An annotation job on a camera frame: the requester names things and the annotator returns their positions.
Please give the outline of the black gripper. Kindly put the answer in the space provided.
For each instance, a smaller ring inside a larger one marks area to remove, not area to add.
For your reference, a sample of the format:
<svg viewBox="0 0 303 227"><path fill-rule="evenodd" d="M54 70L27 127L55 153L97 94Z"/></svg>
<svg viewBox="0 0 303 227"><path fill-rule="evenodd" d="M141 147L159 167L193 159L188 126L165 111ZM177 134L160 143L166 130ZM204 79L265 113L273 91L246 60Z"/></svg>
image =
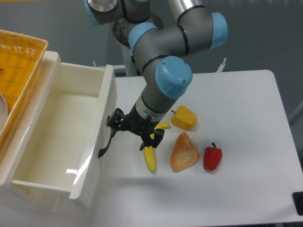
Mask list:
<svg viewBox="0 0 303 227"><path fill-rule="evenodd" d="M130 131L142 139L139 150L145 147L157 148L161 143L165 131L155 129L159 122L153 122L151 117L142 118L136 107L133 106L129 114L124 114L120 108L107 117L107 126L111 129L111 137L114 137L118 131Z"/></svg>

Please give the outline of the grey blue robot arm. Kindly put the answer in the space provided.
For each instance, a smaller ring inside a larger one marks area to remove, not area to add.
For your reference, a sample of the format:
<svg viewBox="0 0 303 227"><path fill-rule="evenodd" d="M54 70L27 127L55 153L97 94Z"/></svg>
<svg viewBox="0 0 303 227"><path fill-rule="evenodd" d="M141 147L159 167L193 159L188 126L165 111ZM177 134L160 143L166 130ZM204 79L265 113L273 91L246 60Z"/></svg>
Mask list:
<svg viewBox="0 0 303 227"><path fill-rule="evenodd" d="M129 131L142 139L141 148L156 148L164 130L156 125L185 93L193 73L183 57L226 42L228 25L219 12L209 12L201 0L170 0L176 24L155 25L148 0L86 0L92 23L123 22L123 36L146 86L128 114L116 109L107 125L114 136Z"/></svg>

